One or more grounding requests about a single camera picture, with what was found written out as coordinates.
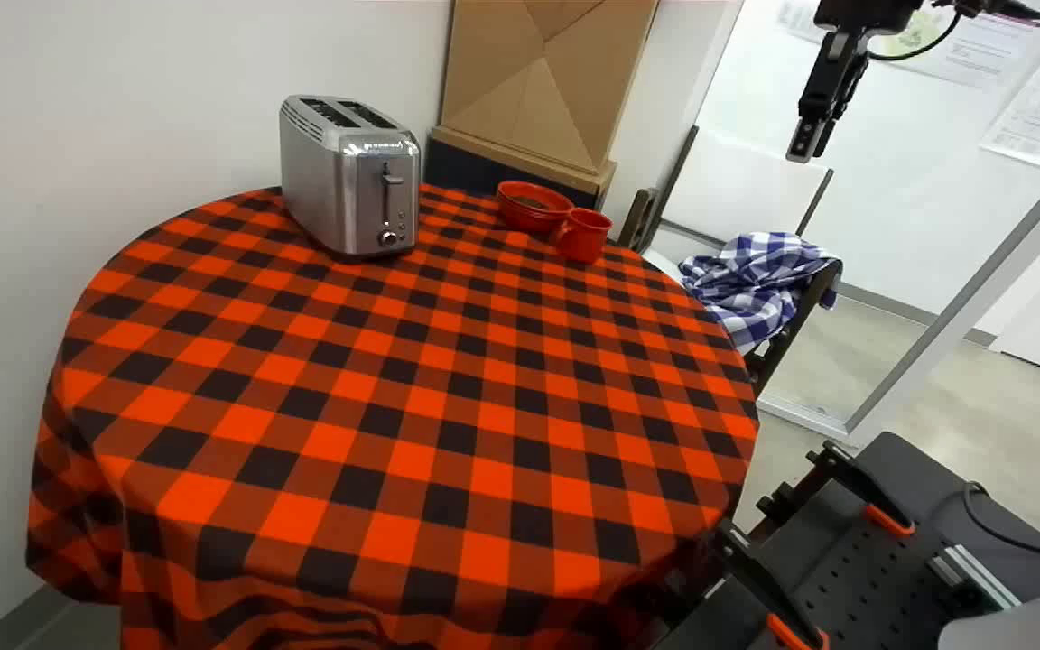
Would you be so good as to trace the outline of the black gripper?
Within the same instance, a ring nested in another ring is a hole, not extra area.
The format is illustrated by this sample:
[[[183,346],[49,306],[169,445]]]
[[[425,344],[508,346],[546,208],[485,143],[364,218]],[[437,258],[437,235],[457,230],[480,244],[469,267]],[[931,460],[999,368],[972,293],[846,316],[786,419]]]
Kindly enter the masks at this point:
[[[825,34],[798,98],[798,126],[786,146],[786,157],[795,162],[824,157],[831,131],[846,117],[863,74],[865,74],[865,34],[860,28]]]

